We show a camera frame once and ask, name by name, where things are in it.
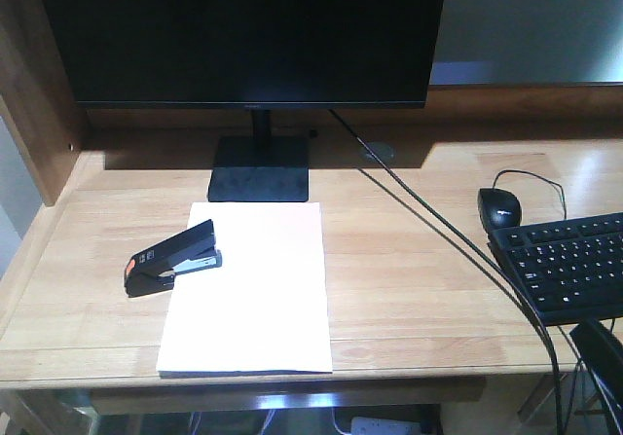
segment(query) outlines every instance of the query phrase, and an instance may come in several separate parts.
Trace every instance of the stack of paper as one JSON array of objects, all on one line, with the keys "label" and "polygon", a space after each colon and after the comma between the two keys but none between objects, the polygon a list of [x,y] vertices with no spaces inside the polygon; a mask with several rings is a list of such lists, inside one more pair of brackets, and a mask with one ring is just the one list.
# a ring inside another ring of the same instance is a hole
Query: stack of paper
[{"label": "stack of paper", "polygon": [[160,372],[331,372],[317,203],[195,203],[221,268],[175,279]]}]

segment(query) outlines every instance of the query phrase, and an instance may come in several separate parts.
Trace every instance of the black mouse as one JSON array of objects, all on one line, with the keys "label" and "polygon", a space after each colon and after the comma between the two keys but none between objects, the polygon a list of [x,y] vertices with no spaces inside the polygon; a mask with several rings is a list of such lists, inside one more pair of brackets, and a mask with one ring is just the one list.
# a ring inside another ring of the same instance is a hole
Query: black mouse
[{"label": "black mouse", "polygon": [[480,189],[478,212],[487,234],[496,229],[519,226],[522,221],[519,200],[510,192],[501,189]]}]

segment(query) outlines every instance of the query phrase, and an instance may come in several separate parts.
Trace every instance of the black stapler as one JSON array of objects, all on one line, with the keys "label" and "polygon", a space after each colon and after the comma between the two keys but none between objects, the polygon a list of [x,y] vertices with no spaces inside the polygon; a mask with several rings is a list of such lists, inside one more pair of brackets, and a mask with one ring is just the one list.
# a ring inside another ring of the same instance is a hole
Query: black stapler
[{"label": "black stapler", "polygon": [[133,255],[124,271],[129,297],[173,288],[175,277],[221,266],[211,219]]}]

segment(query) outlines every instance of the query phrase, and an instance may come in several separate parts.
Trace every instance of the keyboard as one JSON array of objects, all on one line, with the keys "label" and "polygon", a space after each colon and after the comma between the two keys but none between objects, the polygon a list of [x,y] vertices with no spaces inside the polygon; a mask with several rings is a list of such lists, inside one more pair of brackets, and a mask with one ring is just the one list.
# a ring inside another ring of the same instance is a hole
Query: keyboard
[{"label": "keyboard", "polygon": [[490,247],[546,326],[623,315],[623,213],[499,229]]}]

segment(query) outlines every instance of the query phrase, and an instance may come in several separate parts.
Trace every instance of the white wall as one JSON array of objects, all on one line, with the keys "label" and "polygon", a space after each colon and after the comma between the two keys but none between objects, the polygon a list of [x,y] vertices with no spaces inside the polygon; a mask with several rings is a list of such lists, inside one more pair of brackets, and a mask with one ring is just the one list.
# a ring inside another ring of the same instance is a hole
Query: white wall
[{"label": "white wall", "polygon": [[0,118],[0,275],[41,206],[41,197]]},{"label": "white wall", "polygon": [[623,0],[446,0],[435,62],[439,85],[623,83]]}]

